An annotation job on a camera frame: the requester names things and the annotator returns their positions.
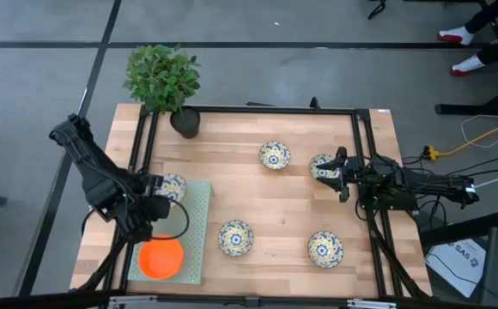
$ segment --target white sock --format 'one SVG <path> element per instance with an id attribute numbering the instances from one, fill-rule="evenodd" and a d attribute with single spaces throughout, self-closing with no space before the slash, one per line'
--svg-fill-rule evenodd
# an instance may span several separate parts
<path id="1" fill-rule="evenodd" d="M 474 38 L 474 34 L 466 31 L 466 27 L 458 27 L 454 28 L 451 30 L 442 30 L 440 31 L 440 37 L 445 37 L 445 36 L 453 36 L 453 37 L 460 37 L 461 45 L 469 45 L 472 42 L 472 38 Z"/>
<path id="2" fill-rule="evenodd" d="M 461 72 L 468 72 L 468 71 L 480 69 L 483 66 L 485 66 L 485 64 L 483 64 L 482 61 L 480 61 L 480 59 L 478 59 L 477 55 L 474 55 L 474 56 L 466 59 L 465 61 L 463 61 L 460 64 L 455 64 L 452 67 L 452 70 L 454 70 L 454 71 L 458 70 Z"/>

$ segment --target black flower pot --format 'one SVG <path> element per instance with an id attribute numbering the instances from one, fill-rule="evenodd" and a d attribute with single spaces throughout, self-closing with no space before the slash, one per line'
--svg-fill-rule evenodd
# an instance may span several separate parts
<path id="1" fill-rule="evenodd" d="M 182 112 L 173 112 L 170 121 L 183 138 L 193 138 L 199 133 L 199 112 L 191 106 L 183 106 Z"/>

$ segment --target gray floor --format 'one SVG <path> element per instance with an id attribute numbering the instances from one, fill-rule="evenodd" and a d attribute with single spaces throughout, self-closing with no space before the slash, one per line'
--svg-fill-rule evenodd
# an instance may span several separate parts
<path id="1" fill-rule="evenodd" d="M 0 40 L 100 41 L 112 1 L 0 0 Z M 252 2 L 210 0 L 123 1 L 112 41 L 333 41 L 435 42 L 440 28 L 464 23 L 476 4 L 390 1 L 385 12 L 366 19 L 365 1 Z M 489 42 L 484 29 L 478 41 Z M 131 102 L 121 85 L 131 50 L 108 49 L 88 110 L 95 140 L 104 146 L 117 103 Z M 193 105 L 243 105 L 247 101 L 307 106 L 392 110 L 403 155 L 432 144 L 448 150 L 461 144 L 459 124 L 467 117 L 438 116 L 434 105 L 481 104 L 498 94 L 498 64 L 455 78 L 450 65 L 468 50 L 187 49 L 203 67 L 202 88 Z M 79 107 L 95 49 L 0 49 L 0 297 L 14 293 L 37 221 L 55 176 L 61 151 L 50 129 Z M 498 119 L 477 119 L 466 128 L 477 136 Z M 498 156 L 494 148 L 468 148 L 427 168 L 448 173 Z M 498 168 L 497 164 L 483 170 Z M 477 177 L 477 183 L 495 174 Z M 36 294 L 67 290 L 87 211 L 80 176 L 70 171 Z M 498 210 L 498 183 L 479 192 L 482 201 L 448 208 L 449 221 Z"/>

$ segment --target wooden table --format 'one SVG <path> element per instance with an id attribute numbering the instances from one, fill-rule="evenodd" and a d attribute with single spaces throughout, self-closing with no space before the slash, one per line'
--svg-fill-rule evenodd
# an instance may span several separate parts
<path id="1" fill-rule="evenodd" d="M 106 153 L 127 167 L 140 105 L 117 107 Z M 401 162 L 391 114 L 371 110 L 377 152 Z M 200 285 L 129 282 L 130 293 L 221 294 L 375 298 L 378 296 L 367 223 L 357 219 L 357 189 L 350 187 L 347 203 L 310 176 L 308 164 L 320 153 L 334 155 L 337 147 L 355 155 L 350 117 L 266 113 L 201 113 L 199 135 L 186 140 L 176 133 L 168 115 L 160 115 L 150 164 L 151 173 L 179 173 L 187 179 L 209 180 L 215 197 Z M 141 166 L 149 121 L 146 122 L 137 166 Z M 360 123 L 364 152 L 365 130 Z M 291 150 L 291 162 L 280 171 L 262 166 L 260 146 L 279 140 Z M 416 224 L 403 211 L 389 211 L 396 253 L 419 287 L 431 294 Z M 232 219 L 253 229 L 252 249 L 229 257 L 219 248 L 220 226 Z M 83 284 L 106 256 L 114 223 L 93 215 L 87 223 L 71 287 Z M 307 255 L 307 240 L 319 230 L 338 235 L 345 247 L 343 261 L 334 269 L 315 266 Z M 387 291 L 392 279 L 383 257 Z M 113 286 L 118 287 L 123 257 L 118 259 Z"/>

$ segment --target orange bowl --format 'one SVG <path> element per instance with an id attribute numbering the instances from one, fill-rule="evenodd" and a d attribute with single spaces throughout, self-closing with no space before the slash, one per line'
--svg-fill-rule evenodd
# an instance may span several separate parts
<path id="1" fill-rule="evenodd" d="M 143 245 L 138 257 L 138 266 L 144 275 L 163 280 L 176 275 L 184 262 L 184 248 L 178 239 L 151 240 Z"/>

